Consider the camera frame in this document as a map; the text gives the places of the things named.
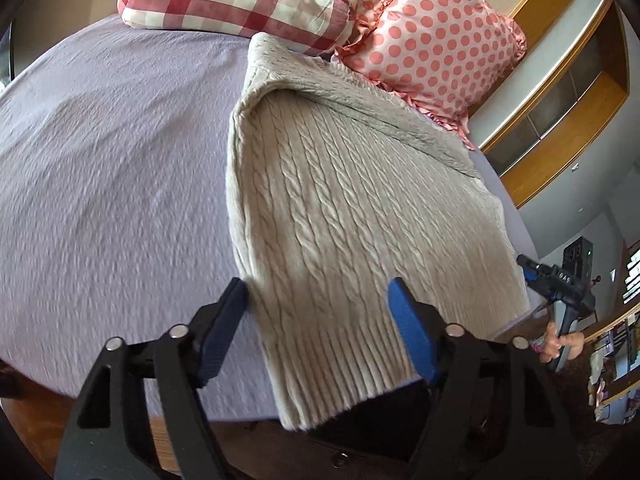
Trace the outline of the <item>brown fuzzy sleeve forearm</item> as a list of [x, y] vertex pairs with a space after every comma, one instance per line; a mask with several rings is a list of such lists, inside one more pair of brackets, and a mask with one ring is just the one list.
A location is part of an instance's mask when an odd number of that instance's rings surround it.
[[570, 422], [585, 479], [639, 478], [639, 412], [626, 424], [597, 422], [588, 401], [591, 366], [582, 353], [550, 380]]

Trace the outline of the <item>person's right hand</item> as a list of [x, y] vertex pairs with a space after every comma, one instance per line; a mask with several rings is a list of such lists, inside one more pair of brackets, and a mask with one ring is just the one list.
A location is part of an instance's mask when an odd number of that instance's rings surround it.
[[555, 322], [550, 321], [544, 331], [544, 343], [541, 346], [539, 359], [541, 363], [547, 364], [559, 358], [563, 350], [568, 351], [567, 359], [573, 361], [584, 350], [585, 336], [582, 332], [558, 335], [558, 328]]

